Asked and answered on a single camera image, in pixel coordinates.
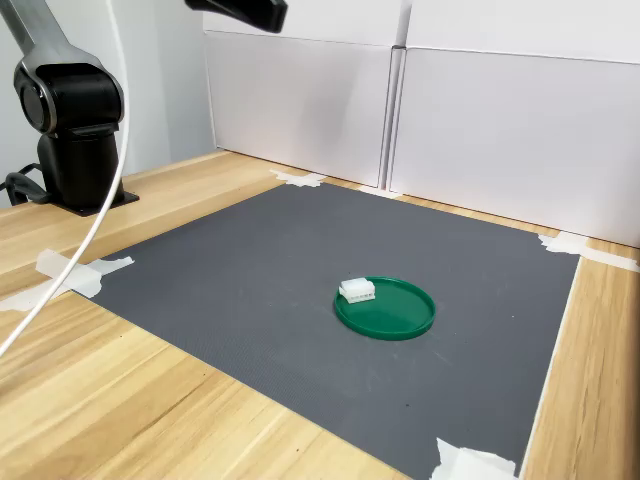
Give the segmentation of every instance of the green plate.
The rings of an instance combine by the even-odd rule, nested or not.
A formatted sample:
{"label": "green plate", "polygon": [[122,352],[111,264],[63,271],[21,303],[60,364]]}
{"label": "green plate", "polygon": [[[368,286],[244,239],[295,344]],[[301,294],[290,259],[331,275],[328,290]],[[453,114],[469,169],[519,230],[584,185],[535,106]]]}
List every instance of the green plate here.
{"label": "green plate", "polygon": [[397,278],[366,278],[376,286],[374,300],[349,304],[336,293],[336,313],[347,327],[380,340],[408,340],[431,328],[436,305],[422,289]]}

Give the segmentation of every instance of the white panel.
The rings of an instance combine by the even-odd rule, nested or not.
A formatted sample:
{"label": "white panel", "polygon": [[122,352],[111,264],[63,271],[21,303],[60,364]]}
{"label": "white panel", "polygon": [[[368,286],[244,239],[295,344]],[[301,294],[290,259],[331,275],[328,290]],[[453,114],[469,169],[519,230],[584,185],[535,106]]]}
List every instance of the white panel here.
{"label": "white panel", "polygon": [[[396,43],[412,0],[287,0],[282,37],[388,45]],[[205,13],[204,29],[272,35],[223,15]]]}
{"label": "white panel", "polygon": [[640,67],[411,49],[391,189],[640,246]]}
{"label": "white panel", "polygon": [[415,0],[410,46],[640,63],[638,0]]}
{"label": "white panel", "polygon": [[207,34],[218,146],[375,186],[391,49]]}

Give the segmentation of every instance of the white tape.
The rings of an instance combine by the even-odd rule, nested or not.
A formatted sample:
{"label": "white tape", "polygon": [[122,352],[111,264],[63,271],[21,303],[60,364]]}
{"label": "white tape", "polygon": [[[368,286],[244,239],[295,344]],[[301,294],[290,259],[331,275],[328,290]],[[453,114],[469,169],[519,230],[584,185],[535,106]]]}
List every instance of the white tape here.
{"label": "white tape", "polygon": [[398,198],[402,195],[401,193],[390,192],[389,190],[373,188],[367,185],[362,185],[360,188],[358,188],[358,190],[364,193],[370,193],[371,195],[378,195],[379,197],[385,197],[385,198]]}
{"label": "white tape", "polygon": [[[65,269],[67,263],[69,263],[68,258],[63,257],[53,250],[47,249],[38,255],[36,270],[47,277],[57,278]],[[78,264],[73,267],[73,270],[71,270],[71,273],[63,285],[66,285],[85,297],[91,298],[100,291],[101,278],[102,275],[100,272],[86,265]]]}
{"label": "white tape", "polygon": [[538,235],[538,238],[542,242],[542,245],[547,247],[547,250],[550,252],[582,255],[584,258],[595,262],[624,268],[625,270],[631,270],[632,272],[640,272],[640,267],[636,260],[587,247],[588,238],[583,237],[582,235],[560,232],[555,238],[547,237],[546,235]]}
{"label": "white tape", "polygon": [[278,170],[269,170],[277,175],[278,180],[286,180],[287,185],[296,185],[298,187],[319,187],[322,182],[320,180],[327,178],[326,175],[319,173],[309,173],[307,175],[291,175],[289,173],[280,172]]}
{"label": "white tape", "polygon": [[[36,270],[51,277],[51,280],[47,280],[40,285],[24,290],[9,298],[5,298],[0,302],[0,312],[6,312],[7,310],[28,312],[31,310],[53,284],[54,278],[62,272],[68,262],[68,258],[63,257],[53,250],[47,249],[40,252],[36,262]],[[131,257],[126,257],[113,261],[94,260],[89,265],[78,264],[71,270],[67,279],[51,298],[56,298],[69,290],[75,290],[85,297],[91,298],[102,289],[100,280],[103,275],[115,272],[132,263],[133,260]]]}
{"label": "white tape", "polygon": [[437,439],[440,465],[431,480],[515,480],[516,464],[493,453],[456,448]]}

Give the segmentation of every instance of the wooden tabletop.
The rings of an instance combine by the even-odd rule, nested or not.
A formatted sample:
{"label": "wooden tabletop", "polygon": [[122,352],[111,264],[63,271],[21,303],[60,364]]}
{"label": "wooden tabletop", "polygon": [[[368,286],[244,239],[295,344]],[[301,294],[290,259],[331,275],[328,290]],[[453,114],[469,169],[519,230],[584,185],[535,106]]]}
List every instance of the wooden tabletop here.
{"label": "wooden tabletop", "polygon": [[[130,176],[125,188],[141,200],[110,211],[82,261],[282,184],[271,168],[303,173],[220,152]],[[557,234],[417,198],[398,200]],[[51,248],[70,257],[92,222],[50,205],[0,210],[0,298],[46,280],[35,271],[38,253]],[[598,240],[590,246],[640,258],[629,247]],[[639,278],[580,260],[523,478],[640,478]],[[0,339],[23,317],[0,312]],[[68,292],[51,301],[0,359],[0,478],[100,477],[404,476]]]}

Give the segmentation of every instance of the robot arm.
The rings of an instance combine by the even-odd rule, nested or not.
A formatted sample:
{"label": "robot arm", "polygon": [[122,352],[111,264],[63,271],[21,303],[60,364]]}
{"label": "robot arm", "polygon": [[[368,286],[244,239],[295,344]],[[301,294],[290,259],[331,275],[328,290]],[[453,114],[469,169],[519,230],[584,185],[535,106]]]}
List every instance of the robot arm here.
{"label": "robot arm", "polygon": [[[194,10],[216,12],[278,33],[284,0],[186,0]],[[93,55],[65,37],[45,0],[0,0],[0,13],[24,57],[14,74],[22,110],[36,130],[46,191],[22,173],[7,177],[12,203],[27,197],[80,215],[97,211],[117,166],[114,132],[124,117],[120,84]],[[113,206],[137,200],[122,189]]]}

